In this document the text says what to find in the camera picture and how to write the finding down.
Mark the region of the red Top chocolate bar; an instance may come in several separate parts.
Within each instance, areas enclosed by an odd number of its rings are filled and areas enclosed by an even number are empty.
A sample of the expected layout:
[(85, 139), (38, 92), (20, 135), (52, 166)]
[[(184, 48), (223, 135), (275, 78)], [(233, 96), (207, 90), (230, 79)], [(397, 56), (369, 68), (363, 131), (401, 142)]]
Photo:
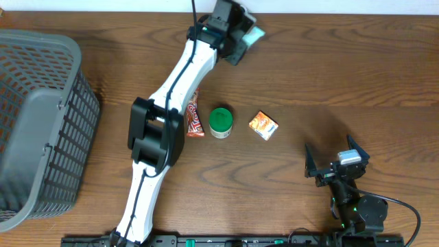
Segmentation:
[(191, 96), (186, 108), (188, 137), (203, 137), (205, 135), (200, 118), (198, 116), (198, 96), (199, 88), (197, 88), (194, 94)]

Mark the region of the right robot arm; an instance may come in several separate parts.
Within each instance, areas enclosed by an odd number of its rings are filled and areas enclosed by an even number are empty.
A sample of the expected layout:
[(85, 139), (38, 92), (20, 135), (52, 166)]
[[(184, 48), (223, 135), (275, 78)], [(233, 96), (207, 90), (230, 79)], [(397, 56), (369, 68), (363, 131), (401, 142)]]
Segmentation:
[(317, 187), (330, 187), (331, 213), (342, 223), (342, 230), (328, 236), (332, 246), (377, 246), (377, 233), (384, 230), (388, 203), (384, 199), (361, 195), (355, 181), (366, 173), (370, 156), (352, 138), (348, 150), (339, 152), (329, 168), (318, 169), (310, 148), (306, 149), (305, 177), (314, 177)]

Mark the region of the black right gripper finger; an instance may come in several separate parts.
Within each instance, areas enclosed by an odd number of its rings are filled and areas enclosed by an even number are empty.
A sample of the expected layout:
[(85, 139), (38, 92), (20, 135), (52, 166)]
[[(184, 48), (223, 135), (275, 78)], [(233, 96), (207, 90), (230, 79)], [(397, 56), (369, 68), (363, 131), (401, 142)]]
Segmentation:
[(306, 174), (314, 174), (317, 171), (316, 164), (314, 162), (314, 159), (313, 159), (313, 157), (311, 155), (309, 146), (307, 144), (305, 144), (305, 151), (306, 151), (306, 155), (305, 155), (305, 173)]
[(346, 135), (346, 138), (349, 148), (351, 150), (356, 150), (363, 161), (368, 161), (370, 158), (369, 154), (357, 144), (357, 142), (352, 138), (352, 136), (348, 134)]

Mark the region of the teal wet wipes pack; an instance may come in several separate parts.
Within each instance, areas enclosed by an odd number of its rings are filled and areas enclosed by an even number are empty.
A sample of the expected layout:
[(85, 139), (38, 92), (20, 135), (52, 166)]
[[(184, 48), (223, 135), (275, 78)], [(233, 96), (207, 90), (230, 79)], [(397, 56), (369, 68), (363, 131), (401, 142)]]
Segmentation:
[(246, 44), (247, 49), (251, 48), (260, 38), (265, 35), (265, 32), (254, 26), (247, 34), (242, 38), (242, 41)]

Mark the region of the orange tissue pack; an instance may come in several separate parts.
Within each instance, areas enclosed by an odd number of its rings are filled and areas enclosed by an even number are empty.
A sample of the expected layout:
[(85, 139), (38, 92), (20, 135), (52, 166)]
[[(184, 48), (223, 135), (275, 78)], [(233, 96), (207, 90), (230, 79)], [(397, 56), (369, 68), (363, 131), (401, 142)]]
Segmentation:
[(259, 134), (265, 141), (268, 141), (278, 129), (278, 124), (268, 115), (259, 111), (250, 121), (249, 127)]

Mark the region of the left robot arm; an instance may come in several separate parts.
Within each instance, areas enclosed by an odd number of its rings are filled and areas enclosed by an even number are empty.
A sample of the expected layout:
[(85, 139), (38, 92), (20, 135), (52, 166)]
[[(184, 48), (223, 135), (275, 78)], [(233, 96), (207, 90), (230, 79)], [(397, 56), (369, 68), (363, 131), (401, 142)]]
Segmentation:
[(218, 60), (239, 63), (255, 42), (251, 36), (256, 22), (250, 14), (235, 18), (206, 14), (196, 19), (164, 84), (148, 99), (133, 102), (128, 131), (132, 184), (123, 217), (110, 235), (111, 246), (140, 246), (149, 238), (162, 181), (185, 142), (189, 100)]

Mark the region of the green lid jar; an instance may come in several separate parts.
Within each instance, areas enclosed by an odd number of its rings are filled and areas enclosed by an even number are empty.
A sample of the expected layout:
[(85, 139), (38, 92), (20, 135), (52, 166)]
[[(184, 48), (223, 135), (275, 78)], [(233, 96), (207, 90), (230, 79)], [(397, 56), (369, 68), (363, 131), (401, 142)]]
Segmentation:
[(216, 108), (209, 116), (211, 134), (218, 139), (224, 139), (231, 134), (233, 115), (227, 108)]

